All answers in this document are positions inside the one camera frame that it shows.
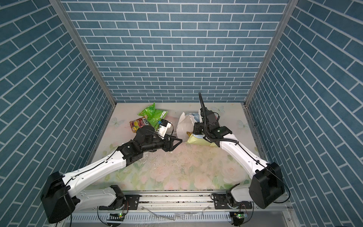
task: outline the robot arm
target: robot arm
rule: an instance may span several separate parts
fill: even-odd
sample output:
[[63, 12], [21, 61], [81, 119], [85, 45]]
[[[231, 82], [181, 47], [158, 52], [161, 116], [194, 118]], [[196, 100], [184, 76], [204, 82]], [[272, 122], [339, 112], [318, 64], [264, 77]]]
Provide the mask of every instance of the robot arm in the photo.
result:
[[194, 124], [194, 134], [203, 134], [208, 142], [227, 151], [248, 173], [252, 179], [249, 187], [237, 185], [227, 190], [226, 199], [231, 207], [236, 207], [241, 201], [253, 201], [264, 209], [280, 197], [284, 192], [284, 182], [280, 166], [275, 162], [269, 164], [252, 153], [225, 126], [220, 126], [213, 111], [204, 106], [199, 93], [201, 104], [201, 119], [203, 122]]
[[[170, 127], [167, 122], [162, 122], [161, 125]], [[154, 152], [157, 149], [173, 151], [182, 140], [165, 132], [166, 129], [157, 134], [152, 126], [146, 125], [136, 131], [133, 140], [119, 146], [106, 157], [64, 175], [59, 172], [52, 173], [40, 197], [49, 223], [65, 219], [74, 210], [95, 206], [114, 210], [124, 206], [125, 197], [118, 186], [91, 191], [83, 189], [107, 174], [141, 159], [144, 152]]]
[[[199, 99], [202, 106], [201, 119], [203, 122], [195, 123], [193, 133], [205, 135], [205, 140], [214, 142], [227, 151], [245, 168], [252, 179], [249, 188], [237, 185], [227, 191], [228, 204], [231, 207], [236, 207], [241, 201], [253, 201], [260, 208], [266, 208], [285, 192], [279, 165], [276, 163], [269, 164], [240, 144], [232, 131], [225, 126], [219, 126], [214, 112], [204, 106], [200, 93]], [[154, 152], [157, 149], [174, 150], [181, 144], [182, 140], [165, 134], [170, 125], [169, 122], [162, 120], [159, 135], [152, 126], [146, 125], [137, 130], [133, 140], [119, 146], [108, 156], [64, 175], [59, 172], [51, 174], [41, 194], [41, 201], [49, 223], [56, 223], [65, 219], [74, 210], [95, 206], [103, 206], [100, 207], [101, 210], [122, 208], [126, 199], [116, 185], [102, 190], [83, 191], [83, 189], [107, 174], [141, 159], [144, 152]]]

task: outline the blue brick wallpaper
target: blue brick wallpaper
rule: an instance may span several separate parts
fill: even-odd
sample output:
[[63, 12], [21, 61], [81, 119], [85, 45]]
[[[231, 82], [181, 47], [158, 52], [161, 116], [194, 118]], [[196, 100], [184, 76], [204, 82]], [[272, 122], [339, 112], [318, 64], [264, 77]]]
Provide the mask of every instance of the blue brick wallpaper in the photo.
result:
[[86, 163], [110, 111], [49, 1], [0, 1], [1, 227], [48, 224], [46, 178]]
[[362, 12], [299, 0], [249, 106], [302, 226], [363, 226]]
[[117, 102], [243, 102], [287, 2], [62, 1]]

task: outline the yellow bag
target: yellow bag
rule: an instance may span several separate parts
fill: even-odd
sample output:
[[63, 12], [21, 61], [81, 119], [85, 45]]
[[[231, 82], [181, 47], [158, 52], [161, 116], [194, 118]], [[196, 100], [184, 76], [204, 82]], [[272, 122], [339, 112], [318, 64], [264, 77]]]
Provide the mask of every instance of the yellow bag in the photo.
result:
[[202, 145], [202, 146], [211, 146], [218, 147], [215, 143], [209, 143], [205, 139], [203, 139], [204, 135], [194, 135], [191, 134], [189, 139], [186, 141], [188, 144]]

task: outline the mounting plate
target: mounting plate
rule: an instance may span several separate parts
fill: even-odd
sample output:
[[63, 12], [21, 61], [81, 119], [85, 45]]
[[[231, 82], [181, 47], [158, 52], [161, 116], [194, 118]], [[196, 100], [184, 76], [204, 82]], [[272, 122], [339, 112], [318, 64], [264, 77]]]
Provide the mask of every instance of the mounting plate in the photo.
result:
[[129, 202], [129, 210], [137, 210], [139, 205], [139, 195], [125, 195], [126, 200]]
[[[217, 194], [213, 193], [212, 197], [216, 200], [214, 201], [214, 209], [222, 210], [222, 209], [231, 209], [226, 200], [226, 194]], [[252, 209], [252, 203], [249, 201], [242, 201], [243, 205], [245, 205], [246, 209]]]

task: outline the green snack bag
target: green snack bag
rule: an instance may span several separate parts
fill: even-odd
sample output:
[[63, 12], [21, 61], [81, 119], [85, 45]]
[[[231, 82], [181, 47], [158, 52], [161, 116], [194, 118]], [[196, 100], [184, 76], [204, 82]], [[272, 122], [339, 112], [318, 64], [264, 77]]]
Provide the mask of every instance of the green snack bag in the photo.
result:
[[146, 107], [142, 110], [138, 115], [143, 116], [147, 119], [149, 124], [157, 130], [159, 128], [159, 121], [160, 119], [164, 118], [168, 112], [163, 110], [156, 110], [155, 103], [151, 106]]
[[154, 115], [154, 113], [155, 113], [155, 103], [153, 103], [151, 106], [146, 107], [138, 115], [143, 116], [146, 119], [149, 119]]
[[155, 128], [155, 131], [159, 128], [159, 121], [163, 119], [168, 112], [164, 110], [155, 110], [154, 115], [151, 117], [151, 119], [147, 119], [147, 121]]

